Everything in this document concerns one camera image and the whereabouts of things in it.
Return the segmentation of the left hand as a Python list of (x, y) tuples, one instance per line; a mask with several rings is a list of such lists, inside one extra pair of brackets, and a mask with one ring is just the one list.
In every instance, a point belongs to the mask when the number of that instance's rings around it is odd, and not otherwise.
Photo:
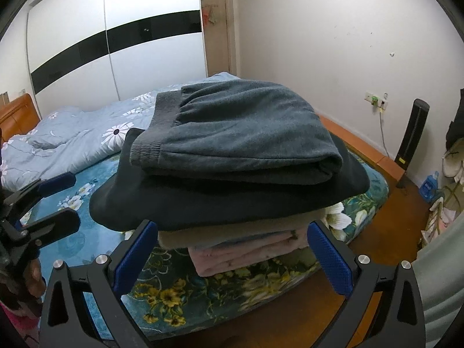
[(46, 290), (42, 277), (40, 261), (30, 261), (23, 274), (13, 278), (6, 268), (6, 259), (1, 259), (1, 303), (7, 308), (17, 311), (30, 306), (33, 302), (41, 303)]

